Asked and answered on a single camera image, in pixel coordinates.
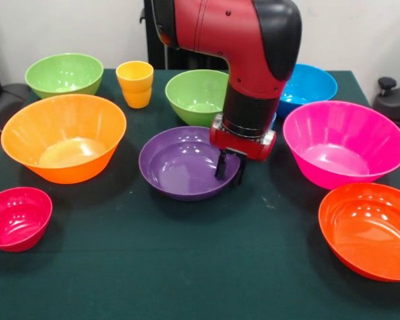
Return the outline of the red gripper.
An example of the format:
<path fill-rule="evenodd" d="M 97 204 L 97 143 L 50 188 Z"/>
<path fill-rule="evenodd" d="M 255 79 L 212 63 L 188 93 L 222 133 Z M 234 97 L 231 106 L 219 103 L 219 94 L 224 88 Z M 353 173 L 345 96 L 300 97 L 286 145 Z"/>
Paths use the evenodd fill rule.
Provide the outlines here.
<path fill-rule="evenodd" d="M 242 137 L 230 132 L 223 126 L 223 114 L 216 114 L 210 128 L 210 143 L 220 149 L 220 154 L 216 166 L 215 177 L 223 180 L 226 168 L 226 151 L 234 151 L 245 155 L 254 161 L 265 161 L 277 140 L 277 133 L 268 130 L 260 138 Z M 240 166 L 233 178 L 234 186 L 239 186 L 243 180 L 246 167 L 246 159 L 240 159 Z"/>

